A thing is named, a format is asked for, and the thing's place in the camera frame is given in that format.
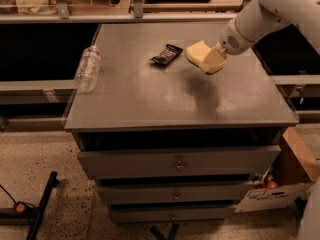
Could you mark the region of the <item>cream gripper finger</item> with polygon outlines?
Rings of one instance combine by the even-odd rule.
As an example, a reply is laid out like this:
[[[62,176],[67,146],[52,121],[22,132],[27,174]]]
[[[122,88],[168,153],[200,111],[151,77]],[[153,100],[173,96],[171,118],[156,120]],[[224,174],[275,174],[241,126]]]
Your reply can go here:
[[[185,57],[194,65],[199,66],[211,51],[211,48],[203,41],[199,41],[188,46],[185,51]]]

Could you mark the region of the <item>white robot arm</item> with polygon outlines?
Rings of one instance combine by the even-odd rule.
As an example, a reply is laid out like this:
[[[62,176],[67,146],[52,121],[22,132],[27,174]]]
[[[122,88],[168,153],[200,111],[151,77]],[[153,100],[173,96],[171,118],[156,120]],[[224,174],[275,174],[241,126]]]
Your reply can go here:
[[[215,74],[223,69],[228,55],[240,55],[290,24],[320,52],[320,0],[251,0],[228,22],[214,47],[201,40],[184,54],[204,73]]]

